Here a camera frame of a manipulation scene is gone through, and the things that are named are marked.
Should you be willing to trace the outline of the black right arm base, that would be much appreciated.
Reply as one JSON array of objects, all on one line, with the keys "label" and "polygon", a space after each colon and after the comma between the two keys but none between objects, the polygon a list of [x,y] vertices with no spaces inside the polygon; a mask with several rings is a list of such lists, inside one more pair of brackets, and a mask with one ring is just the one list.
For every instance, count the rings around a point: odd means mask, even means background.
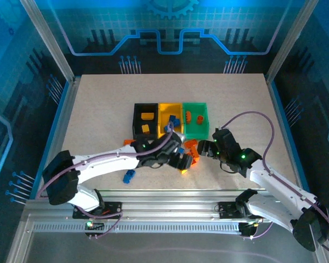
[{"label": "black right arm base", "polygon": [[218,202],[214,211],[220,219],[261,219],[261,216],[253,215],[246,204],[236,202]]}]

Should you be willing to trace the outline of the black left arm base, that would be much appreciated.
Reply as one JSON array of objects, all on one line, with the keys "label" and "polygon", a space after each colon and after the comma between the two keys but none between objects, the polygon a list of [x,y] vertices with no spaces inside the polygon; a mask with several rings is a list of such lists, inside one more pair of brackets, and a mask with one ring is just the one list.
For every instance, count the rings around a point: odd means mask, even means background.
[{"label": "black left arm base", "polygon": [[95,208],[87,214],[74,208],[73,219],[119,219],[122,212],[122,202],[106,202],[103,207]]}]

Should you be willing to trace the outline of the green plastic bin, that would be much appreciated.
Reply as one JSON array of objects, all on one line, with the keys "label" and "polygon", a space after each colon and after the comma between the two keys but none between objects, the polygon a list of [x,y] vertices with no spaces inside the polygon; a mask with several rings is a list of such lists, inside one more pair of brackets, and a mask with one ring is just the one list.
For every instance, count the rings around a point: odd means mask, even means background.
[{"label": "green plastic bin", "polygon": [[[186,123],[185,113],[190,111],[192,120]],[[198,115],[203,115],[205,120],[203,125],[197,125],[196,119]],[[198,139],[206,140],[209,133],[209,118],[207,104],[205,102],[184,102],[183,103],[183,116],[184,116],[184,134],[188,140]]]}]

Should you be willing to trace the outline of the black plastic bin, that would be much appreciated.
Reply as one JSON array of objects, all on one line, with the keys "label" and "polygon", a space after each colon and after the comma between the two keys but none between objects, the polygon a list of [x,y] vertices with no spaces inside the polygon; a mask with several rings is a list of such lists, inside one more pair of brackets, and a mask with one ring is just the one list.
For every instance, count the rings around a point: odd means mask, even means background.
[{"label": "black plastic bin", "polygon": [[[153,112],[155,117],[152,121],[144,121],[141,119],[142,112]],[[134,104],[132,132],[133,139],[147,138],[153,140],[157,138],[157,121],[158,121],[158,103],[137,103]],[[141,126],[148,124],[150,127],[149,134],[143,134]]]}]

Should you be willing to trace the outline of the yellow plastic bin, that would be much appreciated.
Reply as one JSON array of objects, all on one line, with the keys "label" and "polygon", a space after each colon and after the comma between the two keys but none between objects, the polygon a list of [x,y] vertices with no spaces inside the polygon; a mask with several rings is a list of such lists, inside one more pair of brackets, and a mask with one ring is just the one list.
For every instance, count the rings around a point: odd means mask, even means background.
[{"label": "yellow plastic bin", "polygon": [[182,103],[159,103],[158,105],[158,124],[157,137],[165,134],[165,125],[168,124],[170,116],[176,116],[180,120],[180,125],[174,128],[175,132],[184,132],[183,104]]}]

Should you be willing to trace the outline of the aluminium front rail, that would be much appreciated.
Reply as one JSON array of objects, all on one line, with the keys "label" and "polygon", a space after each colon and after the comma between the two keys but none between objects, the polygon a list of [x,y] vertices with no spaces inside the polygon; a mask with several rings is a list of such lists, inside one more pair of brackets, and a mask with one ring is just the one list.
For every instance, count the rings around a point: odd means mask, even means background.
[{"label": "aluminium front rail", "polygon": [[239,235],[239,227],[255,227],[263,219],[220,219],[214,207],[233,202],[241,190],[114,190],[103,191],[107,202],[122,202],[119,219],[73,219],[70,204],[51,206],[28,201],[20,219],[24,234],[32,232],[86,233],[221,233]]}]

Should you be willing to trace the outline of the blue-edged aluminium side rail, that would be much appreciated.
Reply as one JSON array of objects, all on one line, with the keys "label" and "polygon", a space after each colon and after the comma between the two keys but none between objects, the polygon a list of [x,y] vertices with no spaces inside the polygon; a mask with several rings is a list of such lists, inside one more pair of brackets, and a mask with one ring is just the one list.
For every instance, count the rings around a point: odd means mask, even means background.
[{"label": "blue-edged aluminium side rail", "polygon": [[46,165],[62,149],[80,81],[81,76],[77,76],[72,84],[66,83],[64,87],[30,193],[30,199],[36,198],[42,182],[42,173]]},{"label": "blue-edged aluminium side rail", "polygon": [[291,133],[291,128],[288,124],[287,117],[284,111],[284,107],[282,105],[282,101],[280,99],[279,93],[277,91],[277,87],[274,83],[266,81],[271,99],[273,101],[275,113],[277,116],[277,120],[279,122],[279,127],[283,136],[284,143],[286,145],[287,153],[289,159],[292,164],[293,171],[296,176],[297,185],[301,186],[306,191],[310,191],[309,184],[307,182],[307,178],[304,173],[304,169],[302,167],[302,163],[299,158],[299,154],[297,152],[297,148]]}]

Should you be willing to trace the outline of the aluminium frame post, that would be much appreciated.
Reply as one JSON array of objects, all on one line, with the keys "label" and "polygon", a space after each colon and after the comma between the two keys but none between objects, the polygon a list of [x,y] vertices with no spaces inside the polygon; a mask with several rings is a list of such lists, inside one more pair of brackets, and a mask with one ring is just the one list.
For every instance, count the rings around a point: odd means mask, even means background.
[{"label": "aluminium frame post", "polygon": [[305,0],[299,13],[297,14],[291,28],[289,29],[286,38],[284,39],[279,51],[277,52],[274,60],[272,61],[269,70],[266,74],[266,83],[271,84],[281,66],[285,62],[288,54],[290,53],[295,42],[299,38],[300,34],[306,23],[308,22],[311,14],[317,6],[319,0]]},{"label": "aluminium frame post", "polygon": [[58,68],[62,72],[69,84],[74,83],[75,75],[69,66],[58,42],[56,41],[51,29],[49,28],[45,18],[39,10],[35,0],[19,0],[30,20],[38,31],[41,39],[48,48]]}]

